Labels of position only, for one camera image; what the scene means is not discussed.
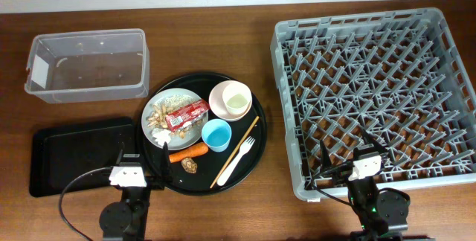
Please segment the pink bowl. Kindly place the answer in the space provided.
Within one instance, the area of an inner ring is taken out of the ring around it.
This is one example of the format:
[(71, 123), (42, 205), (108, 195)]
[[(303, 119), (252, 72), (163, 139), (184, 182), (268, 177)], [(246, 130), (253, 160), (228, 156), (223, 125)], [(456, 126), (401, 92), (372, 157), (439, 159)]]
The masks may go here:
[(223, 93), (225, 87), (233, 81), (235, 81), (235, 80), (224, 81), (224, 82), (221, 82), (218, 85), (216, 85), (212, 89), (212, 91), (209, 95), (209, 100), (208, 100), (211, 111), (218, 118), (221, 118), (221, 119), (223, 119), (225, 121), (228, 121), (228, 122), (238, 121), (239, 119), (243, 118), (245, 116), (245, 114), (251, 109), (251, 104), (252, 104), (252, 100), (251, 100), (251, 102), (248, 105), (248, 108), (245, 110), (245, 113), (242, 114), (242, 115), (231, 115), (227, 112), (227, 109), (225, 108), (225, 104), (222, 100), (222, 93)]

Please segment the red snack wrapper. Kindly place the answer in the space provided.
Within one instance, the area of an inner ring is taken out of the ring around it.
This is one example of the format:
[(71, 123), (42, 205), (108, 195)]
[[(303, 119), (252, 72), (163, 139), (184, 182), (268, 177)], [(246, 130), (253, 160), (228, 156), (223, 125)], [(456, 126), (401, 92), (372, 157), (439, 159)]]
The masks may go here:
[(165, 116), (168, 129), (175, 132), (189, 126), (206, 115), (209, 109), (208, 103), (203, 99), (181, 107)]

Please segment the cream cup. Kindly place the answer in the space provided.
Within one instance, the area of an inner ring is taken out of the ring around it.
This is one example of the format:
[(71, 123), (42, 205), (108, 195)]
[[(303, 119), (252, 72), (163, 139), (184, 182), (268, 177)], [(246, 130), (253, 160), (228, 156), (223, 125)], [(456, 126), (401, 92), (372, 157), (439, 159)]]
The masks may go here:
[(233, 81), (225, 87), (222, 100), (229, 114), (242, 115), (252, 100), (251, 90), (244, 83)]

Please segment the white tissue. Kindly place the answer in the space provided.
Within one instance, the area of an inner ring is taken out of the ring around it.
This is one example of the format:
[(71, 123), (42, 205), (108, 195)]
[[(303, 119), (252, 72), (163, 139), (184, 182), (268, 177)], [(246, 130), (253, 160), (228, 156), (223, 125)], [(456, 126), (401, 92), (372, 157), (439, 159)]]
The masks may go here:
[(160, 147), (163, 147), (164, 144), (168, 144), (171, 141), (171, 131), (168, 129), (159, 129), (155, 128), (152, 131), (152, 137), (154, 142), (157, 143)]

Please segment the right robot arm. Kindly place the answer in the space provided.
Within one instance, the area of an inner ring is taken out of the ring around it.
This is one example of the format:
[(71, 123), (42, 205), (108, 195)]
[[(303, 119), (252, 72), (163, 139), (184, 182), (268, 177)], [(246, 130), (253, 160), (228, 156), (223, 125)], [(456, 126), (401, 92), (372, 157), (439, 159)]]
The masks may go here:
[(408, 229), (411, 198), (392, 187), (377, 187), (374, 176), (384, 168), (389, 149), (367, 132), (362, 133), (362, 139), (364, 145), (353, 150), (353, 158), (335, 166), (324, 141), (320, 141), (321, 171), (317, 175), (329, 176), (333, 184), (347, 186), (345, 204), (361, 223), (361, 230), (351, 232), (350, 240), (402, 240), (402, 232)]

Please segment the blue cup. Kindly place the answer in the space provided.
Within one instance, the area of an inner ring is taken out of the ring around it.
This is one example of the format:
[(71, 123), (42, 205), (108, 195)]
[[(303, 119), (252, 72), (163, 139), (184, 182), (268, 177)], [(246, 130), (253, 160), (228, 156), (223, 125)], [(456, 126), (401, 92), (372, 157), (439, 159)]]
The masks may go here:
[(209, 120), (202, 128), (202, 140), (214, 152), (224, 152), (228, 148), (231, 136), (231, 126), (225, 120)]

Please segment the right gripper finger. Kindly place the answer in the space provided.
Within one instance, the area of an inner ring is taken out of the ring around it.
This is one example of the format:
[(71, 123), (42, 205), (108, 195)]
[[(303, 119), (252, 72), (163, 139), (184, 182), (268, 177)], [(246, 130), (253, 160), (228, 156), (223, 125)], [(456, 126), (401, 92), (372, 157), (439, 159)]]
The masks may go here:
[(320, 140), (320, 148), (321, 148), (321, 169), (322, 170), (329, 169), (332, 166), (332, 162), (330, 161), (329, 153), (323, 140)]
[(374, 137), (372, 137), (366, 130), (362, 132), (364, 146), (360, 149), (363, 154), (370, 154), (377, 152), (378, 154), (388, 154), (387, 147), (381, 145)]

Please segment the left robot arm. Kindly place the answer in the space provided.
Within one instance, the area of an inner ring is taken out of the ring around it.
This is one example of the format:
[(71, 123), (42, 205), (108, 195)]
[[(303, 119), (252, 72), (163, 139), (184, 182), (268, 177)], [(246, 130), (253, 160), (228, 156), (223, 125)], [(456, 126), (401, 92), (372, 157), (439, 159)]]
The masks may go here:
[(161, 165), (147, 175), (145, 166), (152, 160), (146, 155), (121, 153), (109, 174), (110, 185), (121, 191), (121, 199), (107, 205), (100, 214), (103, 240), (144, 240), (150, 195), (163, 190), (173, 177), (168, 143), (163, 144)]

